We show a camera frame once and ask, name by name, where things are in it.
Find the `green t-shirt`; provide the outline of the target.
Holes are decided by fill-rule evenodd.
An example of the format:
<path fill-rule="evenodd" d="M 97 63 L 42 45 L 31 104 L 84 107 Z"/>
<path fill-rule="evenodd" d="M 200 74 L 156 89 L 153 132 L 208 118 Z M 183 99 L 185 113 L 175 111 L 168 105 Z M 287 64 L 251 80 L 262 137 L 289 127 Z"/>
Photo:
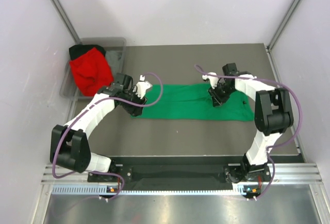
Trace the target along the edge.
<path fill-rule="evenodd" d="M 250 122 L 254 119 L 249 98 L 245 94 L 233 92 L 225 104 L 214 107 L 208 89 L 209 85 L 206 83 L 165 84 L 159 102 L 143 108 L 142 114 L 137 118 L 242 122 Z"/>

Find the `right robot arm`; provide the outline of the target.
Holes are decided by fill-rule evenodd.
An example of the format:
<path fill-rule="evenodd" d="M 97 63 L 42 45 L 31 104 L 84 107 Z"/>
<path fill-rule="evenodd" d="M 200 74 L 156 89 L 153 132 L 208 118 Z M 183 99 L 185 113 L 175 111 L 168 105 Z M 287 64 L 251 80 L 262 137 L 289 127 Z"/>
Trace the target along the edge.
<path fill-rule="evenodd" d="M 268 172 L 268 154 L 272 146 L 293 124 L 289 91 L 258 81 L 251 73 L 237 70 L 235 63 L 226 64 L 222 70 L 224 77 L 218 77 L 214 72 L 202 76 L 210 83 L 208 92 L 213 106 L 224 105 L 232 93 L 245 94 L 255 103 L 254 123 L 257 129 L 240 164 L 224 168 L 226 179 L 232 183 L 256 180 Z"/>

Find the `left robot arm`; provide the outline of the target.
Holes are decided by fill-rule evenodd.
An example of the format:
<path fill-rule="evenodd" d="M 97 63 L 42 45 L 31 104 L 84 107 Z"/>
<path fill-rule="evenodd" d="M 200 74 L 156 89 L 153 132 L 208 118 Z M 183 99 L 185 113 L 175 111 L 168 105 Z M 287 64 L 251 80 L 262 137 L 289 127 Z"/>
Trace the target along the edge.
<path fill-rule="evenodd" d="M 142 114 L 146 92 L 152 84 L 140 76 L 133 84 L 129 75 L 117 74 L 110 85 L 101 87 L 85 108 L 71 121 L 52 129 L 50 162 L 77 173 L 98 171 L 106 181 L 113 180 L 117 169 L 111 159 L 92 153 L 88 139 L 104 117 L 121 106 L 129 115 Z"/>

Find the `red t-shirt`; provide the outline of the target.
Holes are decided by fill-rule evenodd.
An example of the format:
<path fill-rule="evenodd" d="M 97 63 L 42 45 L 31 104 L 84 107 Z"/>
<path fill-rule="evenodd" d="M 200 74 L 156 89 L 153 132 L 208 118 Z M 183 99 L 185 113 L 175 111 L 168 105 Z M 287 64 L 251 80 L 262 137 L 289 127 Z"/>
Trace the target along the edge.
<path fill-rule="evenodd" d="M 94 96 L 101 87 L 110 85 L 114 77 L 105 56 L 95 47 L 70 61 L 71 73 L 83 96 Z"/>

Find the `grey plastic bin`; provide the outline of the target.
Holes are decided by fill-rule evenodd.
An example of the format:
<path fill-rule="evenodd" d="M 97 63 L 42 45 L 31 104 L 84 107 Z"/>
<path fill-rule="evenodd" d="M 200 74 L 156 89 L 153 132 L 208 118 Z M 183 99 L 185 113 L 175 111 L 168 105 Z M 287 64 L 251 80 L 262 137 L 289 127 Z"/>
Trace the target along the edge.
<path fill-rule="evenodd" d="M 81 38 L 81 44 L 96 44 L 103 47 L 106 51 L 106 60 L 111 68 L 111 72 L 121 73 L 126 54 L 126 39 L 123 37 L 87 37 Z M 73 75 L 70 70 L 69 61 L 66 63 L 64 78 L 59 91 L 63 98 L 67 99 L 90 99 L 84 96 L 77 88 Z"/>

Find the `black t-shirt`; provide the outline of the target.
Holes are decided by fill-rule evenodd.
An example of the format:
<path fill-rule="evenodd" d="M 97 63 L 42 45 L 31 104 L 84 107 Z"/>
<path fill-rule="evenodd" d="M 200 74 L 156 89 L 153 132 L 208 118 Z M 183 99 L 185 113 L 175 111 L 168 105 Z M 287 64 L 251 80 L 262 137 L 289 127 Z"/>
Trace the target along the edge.
<path fill-rule="evenodd" d="M 103 47 L 95 44 L 77 44 L 73 45 L 69 48 L 69 55 L 71 61 L 79 58 L 80 56 L 86 54 L 88 51 L 92 50 L 93 48 L 97 49 L 103 56 L 105 56 L 106 51 Z"/>

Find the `left aluminium frame post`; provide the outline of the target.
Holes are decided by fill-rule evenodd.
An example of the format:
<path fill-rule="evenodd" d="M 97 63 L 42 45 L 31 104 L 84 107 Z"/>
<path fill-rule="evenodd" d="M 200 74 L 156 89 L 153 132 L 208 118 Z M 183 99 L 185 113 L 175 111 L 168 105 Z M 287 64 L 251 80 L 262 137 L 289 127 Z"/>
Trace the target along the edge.
<path fill-rule="evenodd" d="M 62 22 L 64 23 L 66 29 L 68 30 L 70 36 L 72 37 L 73 41 L 76 44 L 80 44 L 81 40 L 78 36 L 78 33 L 76 32 L 72 22 L 69 19 L 69 16 L 67 15 L 65 9 L 63 8 L 60 0 L 50 0 L 53 4 L 54 8 L 56 9 L 58 15 L 60 16 Z"/>

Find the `aluminium frame post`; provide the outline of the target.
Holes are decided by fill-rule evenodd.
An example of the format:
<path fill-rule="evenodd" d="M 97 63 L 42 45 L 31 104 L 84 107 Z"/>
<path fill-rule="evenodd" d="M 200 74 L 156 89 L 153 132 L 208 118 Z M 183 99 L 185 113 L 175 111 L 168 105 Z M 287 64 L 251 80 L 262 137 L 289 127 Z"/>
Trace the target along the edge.
<path fill-rule="evenodd" d="M 72 37 L 73 41 L 76 44 L 80 44 L 81 40 L 78 36 L 78 33 L 76 32 L 72 22 L 69 19 L 69 16 L 67 15 L 65 9 L 63 8 L 60 0 L 50 0 L 53 4 L 54 8 L 56 9 L 58 15 L 60 16 L 62 22 L 64 23 L 66 29 L 68 30 L 70 36 Z"/>
<path fill-rule="evenodd" d="M 277 44 L 278 40 L 280 39 L 282 33 L 286 29 L 287 25 L 289 24 L 290 20 L 292 19 L 294 13 L 296 12 L 298 6 L 300 5 L 302 0 L 293 0 L 285 13 L 282 21 L 280 22 L 278 28 L 276 29 L 275 34 L 273 35 L 272 39 L 270 40 L 269 44 L 266 46 L 267 52 L 270 52 Z"/>

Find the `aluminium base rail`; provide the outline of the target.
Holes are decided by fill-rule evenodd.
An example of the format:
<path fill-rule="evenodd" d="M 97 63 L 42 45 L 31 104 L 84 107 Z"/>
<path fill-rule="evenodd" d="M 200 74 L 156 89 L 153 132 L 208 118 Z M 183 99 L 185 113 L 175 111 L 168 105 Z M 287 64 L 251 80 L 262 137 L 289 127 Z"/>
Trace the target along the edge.
<path fill-rule="evenodd" d="M 268 176 L 274 176 L 273 184 L 321 184 L 322 178 L 316 164 L 313 163 L 276 163 L 268 165 Z M 47 165 L 42 179 L 42 184 L 85 184 L 88 182 L 89 173 L 73 173 L 61 179 L 52 175 L 52 167 Z"/>

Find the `right aluminium frame post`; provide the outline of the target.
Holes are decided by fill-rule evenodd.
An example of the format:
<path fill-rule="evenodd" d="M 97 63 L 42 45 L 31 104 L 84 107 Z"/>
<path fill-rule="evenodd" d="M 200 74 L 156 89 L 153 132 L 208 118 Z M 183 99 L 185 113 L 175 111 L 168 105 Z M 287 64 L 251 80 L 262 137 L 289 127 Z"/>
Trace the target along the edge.
<path fill-rule="evenodd" d="M 300 5 L 302 0 L 293 0 L 285 13 L 282 21 L 280 22 L 278 28 L 276 29 L 275 34 L 273 35 L 272 39 L 270 40 L 269 44 L 266 46 L 267 52 L 270 52 L 277 44 L 278 40 L 280 39 L 282 33 L 286 29 L 287 25 L 289 24 L 290 20 L 292 19 L 294 13 L 296 12 L 298 6 Z"/>

